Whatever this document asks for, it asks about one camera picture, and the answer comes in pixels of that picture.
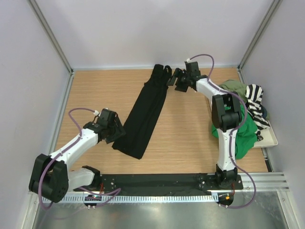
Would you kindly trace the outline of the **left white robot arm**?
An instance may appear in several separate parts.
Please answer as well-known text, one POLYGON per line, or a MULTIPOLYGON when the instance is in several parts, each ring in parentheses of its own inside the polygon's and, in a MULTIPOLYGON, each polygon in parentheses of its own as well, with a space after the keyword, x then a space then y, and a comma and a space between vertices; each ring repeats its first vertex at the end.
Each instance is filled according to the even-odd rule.
POLYGON ((93 121, 84 126, 76 125, 78 134, 57 151, 36 157, 29 181, 29 191, 52 203, 60 202, 67 192, 88 188, 97 190, 101 185, 101 173, 91 166, 71 171, 72 165, 90 148, 101 141, 109 144, 125 135, 118 114, 107 108, 91 111, 93 121))

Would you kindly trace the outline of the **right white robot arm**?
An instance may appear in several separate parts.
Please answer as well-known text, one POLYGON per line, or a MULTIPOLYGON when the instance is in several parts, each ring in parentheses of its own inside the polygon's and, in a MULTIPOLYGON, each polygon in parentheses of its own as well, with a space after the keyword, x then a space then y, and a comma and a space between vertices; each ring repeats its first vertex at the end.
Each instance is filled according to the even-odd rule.
POLYGON ((198 62, 186 61, 184 70, 176 68, 167 85, 175 85, 175 90, 180 92, 193 88, 212 102, 212 123, 217 130, 219 143, 214 181, 221 189, 230 188, 238 176, 235 139, 242 121, 239 96, 219 87, 207 75, 202 75, 198 62))

